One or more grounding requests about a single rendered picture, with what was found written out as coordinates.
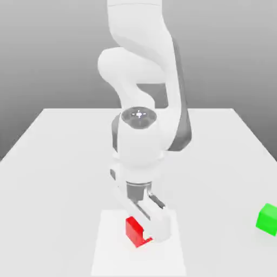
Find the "small green cube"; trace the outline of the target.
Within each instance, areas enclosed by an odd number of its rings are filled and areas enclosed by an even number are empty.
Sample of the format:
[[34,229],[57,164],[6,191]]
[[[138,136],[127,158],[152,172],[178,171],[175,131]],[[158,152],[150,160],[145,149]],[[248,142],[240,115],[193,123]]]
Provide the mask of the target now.
[[259,211],[256,228],[272,235],[277,235],[277,207],[266,203]]

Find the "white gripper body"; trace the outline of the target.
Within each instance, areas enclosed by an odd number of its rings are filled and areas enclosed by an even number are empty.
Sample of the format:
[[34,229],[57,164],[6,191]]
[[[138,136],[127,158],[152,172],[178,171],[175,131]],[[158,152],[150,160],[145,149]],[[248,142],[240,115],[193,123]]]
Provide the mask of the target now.
[[155,195],[149,186],[142,189],[143,199],[140,201],[130,199],[127,189],[119,188],[117,185],[114,186],[114,195],[128,215],[133,216],[155,241],[166,241],[172,234],[169,209],[153,200]]

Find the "small red cube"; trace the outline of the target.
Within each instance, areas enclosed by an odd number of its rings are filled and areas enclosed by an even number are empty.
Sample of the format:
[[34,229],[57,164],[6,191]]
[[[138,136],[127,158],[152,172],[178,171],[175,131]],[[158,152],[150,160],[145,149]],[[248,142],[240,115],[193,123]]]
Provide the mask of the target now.
[[144,229],[132,216],[126,218],[126,236],[136,248],[145,245],[153,240],[152,237],[147,239],[143,236]]

